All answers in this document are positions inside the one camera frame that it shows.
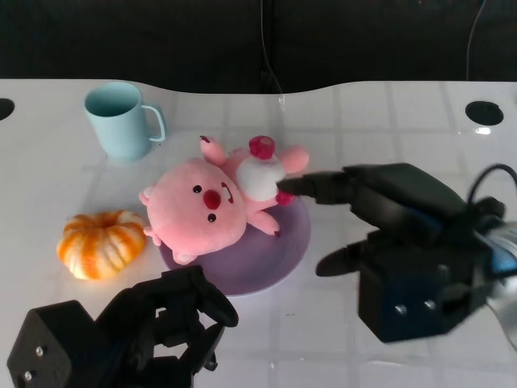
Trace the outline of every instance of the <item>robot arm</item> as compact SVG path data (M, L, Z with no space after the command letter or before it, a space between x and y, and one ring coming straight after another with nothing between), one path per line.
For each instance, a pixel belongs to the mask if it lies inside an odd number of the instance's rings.
M485 305L497 279L517 273L515 258L494 271L501 256L483 236L503 225L504 205L494 198L466 203L409 164L345 167L278 187L318 204L350 204L379 228L329 254L316 273L359 271L359 317L383 342L449 332Z

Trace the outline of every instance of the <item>plush toy arm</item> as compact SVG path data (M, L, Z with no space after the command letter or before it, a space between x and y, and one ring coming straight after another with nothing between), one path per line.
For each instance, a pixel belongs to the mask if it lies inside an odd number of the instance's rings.
M295 145L282 151L279 156L285 172L295 174L303 171L309 165L309 153L303 147Z
M220 142L213 137L201 137L201 152L204 160L214 166L222 166L226 160L225 150Z
M156 235L156 233L154 232L154 230L150 227L145 227L144 228L144 234L146 236L150 236L153 238L153 243L154 245L156 245L157 247L161 246L162 245L162 240Z
M140 199L141 203L147 206L149 203L149 197L151 196L151 192L153 191L154 186L149 186L148 188L145 188L138 194L138 198Z
M280 225L276 219L266 212L257 212L248 215L248 223L265 234L280 236Z

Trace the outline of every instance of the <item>plush pig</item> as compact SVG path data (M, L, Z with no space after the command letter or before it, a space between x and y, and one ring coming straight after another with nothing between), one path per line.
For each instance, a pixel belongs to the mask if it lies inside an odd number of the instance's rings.
M246 230L246 204L237 187L199 158L165 173L140 200L151 224L144 233L156 245L164 242L178 264L232 245Z
M254 137L248 149L227 155L216 139L205 136L201 150L205 160L186 161L140 193L151 224L144 233L156 245L164 242L178 264L236 243L247 222L280 236L278 222L263 210L292 202L276 182L305 169L307 151L294 146L277 158L271 138Z
M279 192L276 183L286 174L303 171L309 164L308 152L293 146L276 157L275 142L266 136L254 137L248 149L234 150L229 156L216 139L202 136L201 150L207 162L222 169L237 185L246 204L247 221L266 234L280 236L278 222L263 210L291 204L294 197Z

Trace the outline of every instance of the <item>cable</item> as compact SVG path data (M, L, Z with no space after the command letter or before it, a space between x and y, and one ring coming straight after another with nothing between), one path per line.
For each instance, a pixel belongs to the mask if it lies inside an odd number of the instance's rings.
M267 50L266 50L266 41L264 40L264 0L260 0L260 37L262 39L262 50L264 54L264 61L266 62L267 70L271 73L273 80L275 81L276 88L278 89L279 94L283 94L282 87L280 86L280 82L278 82L278 78L269 63L269 59L267 58Z
M507 166L506 164L501 164L501 163L498 163L498 164L494 164L493 166L490 166L490 167L487 167L476 179L476 181L474 182L474 185L472 186L472 188L470 189L470 193L469 193L469 197L467 199L467 204L468 205L471 205L474 201L474 196L476 195L476 191L477 189L479 188L479 185L483 182L483 179L486 178L486 176L492 172L492 171L495 171L495 170L503 170L503 171L506 171L508 174L510 174L511 178L514 180L515 182L515 187L517 188L517 172L515 172L515 170L509 166Z
M472 44L472 37L474 35L474 29L476 28L477 21L479 20L479 17L481 16L483 9L485 8L485 4L486 0L483 0L483 3L479 7L479 11L477 12L476 18L474 19L474 23L472 23L472 27L470 28L469 42L467 43L467 65L465 70L467 81L470 80L470 46Z

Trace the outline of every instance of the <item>black robot claw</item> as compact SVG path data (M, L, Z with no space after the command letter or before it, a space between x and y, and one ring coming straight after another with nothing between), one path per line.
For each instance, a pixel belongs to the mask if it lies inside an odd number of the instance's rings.
M278 182L282 192L310 196L320 205L344 205L350 200L348 177L344 172L318 172Z

